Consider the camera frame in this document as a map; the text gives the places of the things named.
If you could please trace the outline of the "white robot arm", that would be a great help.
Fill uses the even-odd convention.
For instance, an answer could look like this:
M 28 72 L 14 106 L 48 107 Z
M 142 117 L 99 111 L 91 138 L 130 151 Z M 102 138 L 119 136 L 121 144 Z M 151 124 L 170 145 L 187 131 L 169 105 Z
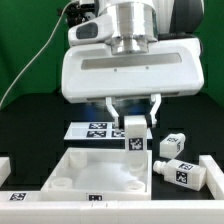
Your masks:
M 204 84 L 202 44 L 193 32 L 204 0 L 78 0 L 70 48 L 62 65 L 62 94 L 71 103 L 113 104 L 148 98 L 151 123 L 161 99 L 197 93 Z

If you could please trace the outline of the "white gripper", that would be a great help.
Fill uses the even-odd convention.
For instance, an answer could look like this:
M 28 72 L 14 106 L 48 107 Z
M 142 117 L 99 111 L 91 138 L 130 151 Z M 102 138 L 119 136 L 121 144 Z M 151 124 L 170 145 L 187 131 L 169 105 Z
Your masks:
M 196 38 L 165 40 L 149 45 L 141 54 L 114 55 L 103 44 L 70 48 L 62 66 L 62 94 L 71 103 L 106 98 L 106 108 L 119 128 L 119 114 L 112 97 L 149 97 L 151 126 L 164 97 L 196 94 L 204 84 L 200 62 L 200 41 Z

